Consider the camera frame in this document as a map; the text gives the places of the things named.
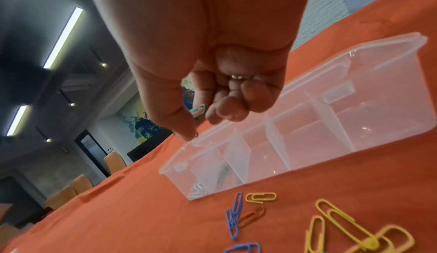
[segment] orange tablecloth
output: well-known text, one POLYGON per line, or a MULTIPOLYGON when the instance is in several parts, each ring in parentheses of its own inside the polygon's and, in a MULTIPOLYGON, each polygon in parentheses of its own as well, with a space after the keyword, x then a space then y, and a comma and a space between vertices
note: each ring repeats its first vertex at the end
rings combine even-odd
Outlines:
MULTIPOLYGON (((329 27, 290 53, 290 81, 358 43, 421 32, 429 37, 419 56, 437 99, 437 0, 378 0, 329 27)), ((223 252, 234 242, 224 212, 236 189, 189 201, 158 169, 183 145, 169 138, 151 154, 80 195, 3 252, 144 253, 223 252)), ((240 231, 238 242, 263 252, 302 252, 305 230, 319 198, 334 202, 372 232, 394 223, 417 241, 413 252, 436 251, 437 130, 357 152, 238 188, 274 191, 264 218, 240 231)), ((328 224, 326 252, 352 245, 328 224)))

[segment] plastic organizer box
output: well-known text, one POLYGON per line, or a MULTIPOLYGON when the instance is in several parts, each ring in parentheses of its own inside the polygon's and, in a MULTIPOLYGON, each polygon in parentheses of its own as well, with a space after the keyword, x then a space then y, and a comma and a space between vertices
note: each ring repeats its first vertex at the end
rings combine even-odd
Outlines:
POLYGON ((416 55, 426 41, 410 33, 352 47, 288 84, 265 113, 201 134, 160 173, 191 200, 431 130, 416 55))

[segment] ceiling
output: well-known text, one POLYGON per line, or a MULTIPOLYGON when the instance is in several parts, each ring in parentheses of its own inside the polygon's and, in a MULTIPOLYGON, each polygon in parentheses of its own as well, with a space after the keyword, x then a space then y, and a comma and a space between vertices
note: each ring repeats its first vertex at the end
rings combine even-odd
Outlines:
POLYGON ((129 74, 92 0, 0 0, 0 161, 47 146, 35 127, 54 142, 71 139, 107 107, 111 90, 132 84, 129 74), (82 16, 52 69, 43 69, 75 7, 82 16), (30 108, 18 134, 6 137, 22 104, 30 108))

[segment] fluorescent light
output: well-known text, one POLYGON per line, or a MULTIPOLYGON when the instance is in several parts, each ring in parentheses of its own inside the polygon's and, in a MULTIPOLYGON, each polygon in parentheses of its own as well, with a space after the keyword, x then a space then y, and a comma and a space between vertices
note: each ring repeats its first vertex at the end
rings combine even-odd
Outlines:
POLYGON ((67 25, 65 26, 64 30, 61 33, 61 36, 59 37, 58 41, 55 44, 55 47, 53 47, 53 50, 51 51, 49 58, 47 58, 46 63, 44 64, 44 69, 51 69, 53 63, 55 62, 56 58, 58 57, 59 52, 61 51, 62 47, 64 46, 65 42, 67 41, 68 36, 70 35, 71 31, 73 30, 74 26, 76 25, 77 21, 79 20, 79 17, 81 16, 83 12, 83 9, 81 8, 75 8, 73 14, 71 15, 70 19, 68 20, 67 25))
POLYGON ((15 130, 17 129, 21 119, 23 118, 23 115, 24 115, 24 112, 26 111, 26 109, 27 109, 27 105, 23 105, 23 106, 20 106, 20 108, 18 108, 18 112, 15 115, 15 118, 9 127, 8 134, 6 134, 7 136, 14 135, 15 130))

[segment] abstract painting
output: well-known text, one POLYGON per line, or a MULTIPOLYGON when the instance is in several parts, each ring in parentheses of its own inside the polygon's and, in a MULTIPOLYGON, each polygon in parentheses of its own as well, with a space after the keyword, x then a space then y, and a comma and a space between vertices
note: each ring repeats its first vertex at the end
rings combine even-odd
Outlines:
MULTIPOLYGON (((194 87, 189 78, 182 81, 181 89, 184 105, 191 109, 193 107, 194 87)), ((126 127, 140 143, 147 141, 163 130, 162 127, 155 125, 148 119, 147 111, 138 93, 117 112, 117 116, 126 124, 126 127)))

